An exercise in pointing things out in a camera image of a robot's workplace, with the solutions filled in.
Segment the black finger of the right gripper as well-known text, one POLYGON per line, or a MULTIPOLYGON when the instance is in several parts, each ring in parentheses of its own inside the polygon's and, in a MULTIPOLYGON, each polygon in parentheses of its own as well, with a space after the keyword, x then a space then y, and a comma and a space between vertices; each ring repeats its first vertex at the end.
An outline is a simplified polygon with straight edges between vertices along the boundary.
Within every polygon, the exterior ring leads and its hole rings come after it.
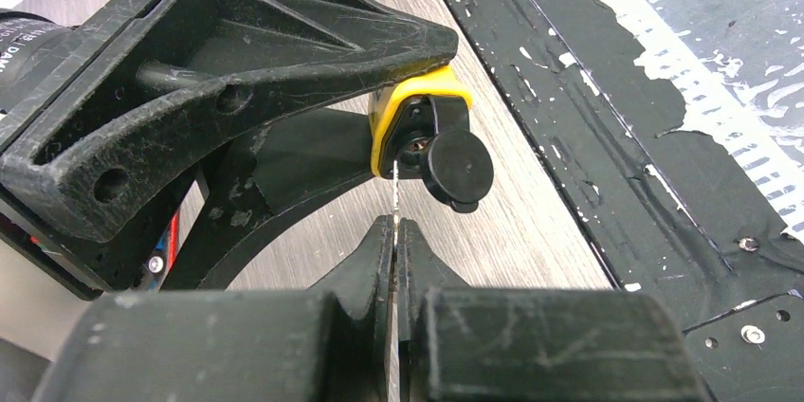
POLYGON ((321 108, 236 138, 162 287, 223 289, 269 243, 369 181, 363 114, 321 108))

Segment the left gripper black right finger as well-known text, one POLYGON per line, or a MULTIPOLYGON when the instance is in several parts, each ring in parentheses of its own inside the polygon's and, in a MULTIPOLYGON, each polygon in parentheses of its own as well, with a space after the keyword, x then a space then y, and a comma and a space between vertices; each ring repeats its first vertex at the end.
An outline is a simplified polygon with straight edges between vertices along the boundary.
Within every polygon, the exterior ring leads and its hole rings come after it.
POLYGON ((474 287, 412 220, 396 247, 405 401, 705 401, 666 309, 612 290, 474 287))

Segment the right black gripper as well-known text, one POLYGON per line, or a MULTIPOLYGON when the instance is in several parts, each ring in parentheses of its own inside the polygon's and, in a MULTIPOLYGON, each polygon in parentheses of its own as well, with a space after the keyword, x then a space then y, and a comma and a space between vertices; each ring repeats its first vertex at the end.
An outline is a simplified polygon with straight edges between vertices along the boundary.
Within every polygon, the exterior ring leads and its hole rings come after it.
POLYGON ((448 64, 375 0, 110 0, 1 14, 1 240, 80 299, 143 288, 200 160, 263 124, 448 64))

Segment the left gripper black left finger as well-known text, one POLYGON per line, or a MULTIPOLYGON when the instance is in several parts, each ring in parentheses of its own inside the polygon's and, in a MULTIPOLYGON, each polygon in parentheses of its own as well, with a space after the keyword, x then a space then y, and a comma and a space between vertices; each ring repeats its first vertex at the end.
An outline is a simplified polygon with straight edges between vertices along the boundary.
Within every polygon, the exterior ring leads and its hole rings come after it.
POLYGON ((392 220, 306 289, 95 301, 37 401, 384 401, 392 220))

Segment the yellow black padlock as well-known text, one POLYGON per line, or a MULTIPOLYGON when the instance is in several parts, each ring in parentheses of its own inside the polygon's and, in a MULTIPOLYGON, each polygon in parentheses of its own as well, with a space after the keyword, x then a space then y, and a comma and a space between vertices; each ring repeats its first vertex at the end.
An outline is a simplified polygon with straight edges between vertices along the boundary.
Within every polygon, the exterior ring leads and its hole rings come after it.
POLYGON ((470 130, 472 95, 449 66, 374 91, 367 114, 370 169, 384 179, 420 179, 458 213, 472 213, 491 190, 494 167, 470 130))

